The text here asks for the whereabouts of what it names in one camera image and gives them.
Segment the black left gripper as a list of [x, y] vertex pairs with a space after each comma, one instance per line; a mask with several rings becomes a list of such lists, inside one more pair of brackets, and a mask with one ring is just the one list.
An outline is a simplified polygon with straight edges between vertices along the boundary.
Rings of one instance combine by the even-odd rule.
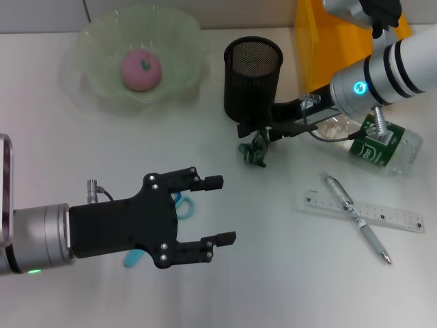
[[177, 242], [178, 220], [172, 192], [223, 188], [223, 177], [202, 179], [195, 167], [148, 174], [140, 191], [127, 199], [70, 208], [70, 241], [77, 258], [131, 249], [148, 253], [160, 269], [172, 265], [209, 263], [214, 247], [233, 245], [236, 232]]

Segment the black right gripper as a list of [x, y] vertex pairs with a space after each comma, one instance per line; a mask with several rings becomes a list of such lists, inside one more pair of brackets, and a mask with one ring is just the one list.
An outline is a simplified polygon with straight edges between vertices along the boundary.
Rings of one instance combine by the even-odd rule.
[[307, 123], [304, 123], [302, 116], [302, 100], [297, 98], [290, 102], [275, 103], [270, 111], [271, 118], [243, 117], [237, 124], [238, 137], [242, 139], [270, 126], [269, 140], [278, 141], [283, 137], [295, 137], [302, 133], [312, 132], [318, 128], [317, 124], [339, 115], [329, 84], [313, 90], [310, 95], [317, 95], [320, 101], [305, 109]]

